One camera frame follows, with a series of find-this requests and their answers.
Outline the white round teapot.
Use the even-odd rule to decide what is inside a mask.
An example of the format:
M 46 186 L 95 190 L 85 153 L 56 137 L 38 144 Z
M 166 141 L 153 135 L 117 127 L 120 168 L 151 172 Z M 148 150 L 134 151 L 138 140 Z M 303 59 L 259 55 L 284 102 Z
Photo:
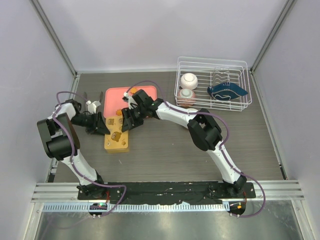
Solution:
M 185 73 L 181 76 L 179 85 L 182 89 L 194 90 L 198 86 L 198 78 L 191 72 Z

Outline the orange flower cookie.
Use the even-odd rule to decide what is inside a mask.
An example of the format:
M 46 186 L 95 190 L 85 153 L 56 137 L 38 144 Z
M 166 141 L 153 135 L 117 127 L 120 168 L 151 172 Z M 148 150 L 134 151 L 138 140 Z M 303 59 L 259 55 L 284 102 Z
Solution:
M 136 89 L 135 87 L 133 87 L 133 88 L 130 90 L 130 92 L 134 94 L 134 93 L 137 92 L 137 89 Z
M 123 113 L 122 113 L 122 110 L 121 109 L 118 109 L 118 110 L 116 110 L 116 115 L 117 116 L 122 116 L 123 115 Z

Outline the orange flower cookie lower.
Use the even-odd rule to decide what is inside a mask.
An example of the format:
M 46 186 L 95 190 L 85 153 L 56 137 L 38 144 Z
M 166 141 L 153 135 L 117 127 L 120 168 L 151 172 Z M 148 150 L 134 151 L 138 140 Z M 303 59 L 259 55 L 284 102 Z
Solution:
M 122 116 L 123 115 L 123 113 L 122 113 L 122 110 L 121 109 L 118 109 L 118 110 L 116 110 L 116 115 L 117 116 Z

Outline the pink plastic tray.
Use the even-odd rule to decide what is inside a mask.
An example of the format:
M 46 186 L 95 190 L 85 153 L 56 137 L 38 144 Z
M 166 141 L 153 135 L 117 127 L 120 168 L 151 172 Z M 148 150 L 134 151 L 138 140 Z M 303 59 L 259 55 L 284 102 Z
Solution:
M 157 89 L 154 86 L 134 86 L 133 88 L 136 88 L 137 91 L 144 90 L 153 100 L 157 98 Z M 124 92 L 126 92 L 128 89 L 129 87 L 114 87 L 106 90 L 103 110 L 103 116 L 105 118 L 117 116 L 116 110 L 122 110 L 123 108 L 128 107 L 128 104 L 122 100 Z

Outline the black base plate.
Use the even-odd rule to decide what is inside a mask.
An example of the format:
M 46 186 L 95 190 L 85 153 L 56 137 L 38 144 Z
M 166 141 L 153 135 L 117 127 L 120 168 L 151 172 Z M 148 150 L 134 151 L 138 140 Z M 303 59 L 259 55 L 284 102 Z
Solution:
M 254 199 L 254 185 L 246 182 L 239 190 L 222 181 L 125 182 L 126 190 L 117 182 L 113 187 L 94 184 L 78 185 L 78 200 L 109 200 L 122 205 L 191 205 L 220 203 L 223 199 Z

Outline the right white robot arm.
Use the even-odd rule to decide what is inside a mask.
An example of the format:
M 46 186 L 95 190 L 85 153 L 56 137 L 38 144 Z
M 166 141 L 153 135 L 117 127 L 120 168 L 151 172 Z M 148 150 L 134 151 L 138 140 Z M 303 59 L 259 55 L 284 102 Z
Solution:
M 226 193 L 236 198 L 244 192 L 247 178 L 227 152 L 222 129 L 207 109 L 186 110 L 161 98 L 154 100 L 142 89 L 133 95 L 125 92 L 122 99 L 128 103 L 128 107 L 121 110 L 122 132 L 143 125 L 145 118 L 170 121 L 185 127 L 194 145 L 206 152 L 218 167 Z

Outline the dark blue dish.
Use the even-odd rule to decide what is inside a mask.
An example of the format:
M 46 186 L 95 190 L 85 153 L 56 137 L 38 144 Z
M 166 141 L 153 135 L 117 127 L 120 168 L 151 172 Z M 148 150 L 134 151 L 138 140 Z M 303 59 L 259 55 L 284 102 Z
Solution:
M 209 86 L 207 93 L 218 101 L 231 101 L 244 97 L 248 92 L 233 82 L 224 82 L 215 86 Z

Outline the silver tin lid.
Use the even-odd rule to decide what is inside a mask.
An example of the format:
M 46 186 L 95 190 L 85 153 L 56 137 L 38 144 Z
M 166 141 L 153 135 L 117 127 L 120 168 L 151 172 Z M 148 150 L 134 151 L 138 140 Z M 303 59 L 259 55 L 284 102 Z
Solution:
M 110 134 L 104 136 L 104 149 L 109 154 L 126 153 L 129 151 L 129 132 L 122 132 L 123 117 L 106 118 L 106 127 Z

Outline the white ceramic bowl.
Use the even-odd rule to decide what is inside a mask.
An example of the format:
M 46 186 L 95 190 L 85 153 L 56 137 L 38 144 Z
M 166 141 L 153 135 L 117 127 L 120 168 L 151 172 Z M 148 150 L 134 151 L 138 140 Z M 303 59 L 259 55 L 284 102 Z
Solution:
M 196 115 L 194 113 L 198 112 L 198 110 L 195 108 L 187 108 L 186 112 L 187 114 L 184 115 L 184 127 L 187 129 L 189 121 L 195 118 Z

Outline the metal tongs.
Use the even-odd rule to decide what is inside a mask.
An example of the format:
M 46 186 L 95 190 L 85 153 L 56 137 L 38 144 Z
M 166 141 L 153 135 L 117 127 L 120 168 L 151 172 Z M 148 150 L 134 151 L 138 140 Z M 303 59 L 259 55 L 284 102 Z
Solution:
M 84 92 L 83 97 L 85 98 L 85 102 L 86 102 L 86 101 L 90 101 L 86 92 Z M 99 102 L 101 103 L 101 105 L 102 105 L 103 98 L 104 98 L 104 93 L 101 91 L 101 92 L 99 93 L 98 100 L 95 100 L 95 101 L 99 101 Z

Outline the aluminium frame rail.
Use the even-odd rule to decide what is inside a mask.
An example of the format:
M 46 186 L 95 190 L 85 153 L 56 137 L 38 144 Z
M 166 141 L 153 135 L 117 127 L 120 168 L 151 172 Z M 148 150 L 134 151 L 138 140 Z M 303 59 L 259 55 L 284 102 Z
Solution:
M 259 183 L 265 192 L 267 201 L 305 199 L 297 180 L 262 180 Z M 31 202 L 76 202 L 78 196 L 77 185 L 77 182 L 37 183 Z

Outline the pink patterned cup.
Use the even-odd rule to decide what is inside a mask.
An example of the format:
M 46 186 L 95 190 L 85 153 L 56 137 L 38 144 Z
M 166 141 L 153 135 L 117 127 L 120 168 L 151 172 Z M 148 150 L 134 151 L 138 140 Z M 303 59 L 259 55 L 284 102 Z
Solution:
M 177 94 L 177 104 L 182 107 L 190 107 L 196 102 L 195 97 L 195 93 L 192 90 L 188 88 L 180 89 Z

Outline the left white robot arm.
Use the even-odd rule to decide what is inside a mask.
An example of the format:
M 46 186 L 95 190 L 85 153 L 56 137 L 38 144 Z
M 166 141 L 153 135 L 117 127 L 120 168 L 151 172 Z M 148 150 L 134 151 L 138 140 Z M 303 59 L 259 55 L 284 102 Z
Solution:
M 80 140 L 74 125 L 84 127 L 87 134 L 109 135 L 102 113 L 101 102 L 74 99 L 58 103 L 51 116 L 37 122 L 37 128 L 45 153 L 49 158 L 65 164 L 77 177 L 78 191 L 91 199 L 102 199 L 107 192 L 102 177 L 91 167 L 80 152 Z

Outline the orange flower cookie top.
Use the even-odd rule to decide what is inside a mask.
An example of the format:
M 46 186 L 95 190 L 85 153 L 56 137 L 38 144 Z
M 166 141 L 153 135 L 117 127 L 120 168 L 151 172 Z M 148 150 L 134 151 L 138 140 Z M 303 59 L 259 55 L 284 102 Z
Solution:
M 136 89 L 135 87 L 133 87 L 133 88 L 130 90 L 130 92 L 134 94 L 134 93 L 137 92 L 137 89 Z

